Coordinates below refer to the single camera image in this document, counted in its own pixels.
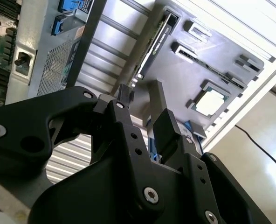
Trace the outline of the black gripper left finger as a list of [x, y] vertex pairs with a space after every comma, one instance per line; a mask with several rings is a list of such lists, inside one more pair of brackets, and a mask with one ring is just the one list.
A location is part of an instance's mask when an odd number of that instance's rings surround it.
[[91, 164], [98, 158], [104, 135], [114, 118], [128, 116], [124, 101], [98, 99], [83, 87], [73, 87], [0, 107], [0, 174], [39, 175], [53, 149], [80, 134], [92, 139]]

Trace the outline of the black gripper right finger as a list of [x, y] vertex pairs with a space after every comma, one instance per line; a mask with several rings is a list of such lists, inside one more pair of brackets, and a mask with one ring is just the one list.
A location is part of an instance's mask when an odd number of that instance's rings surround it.
[[153, 125], [160, 163], [181, 173], [180, 201], [196, 224], [269, 224], [269, 219], [217, 156], [199, 154], [164, 109]]

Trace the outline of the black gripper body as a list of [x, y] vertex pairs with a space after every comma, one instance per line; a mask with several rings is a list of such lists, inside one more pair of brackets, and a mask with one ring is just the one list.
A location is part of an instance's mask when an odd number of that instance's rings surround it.
[[30, 224], [181, 224], [186, 182], [151, 161], [140, 129], [114, 118], [93, 164], [47, 189]]

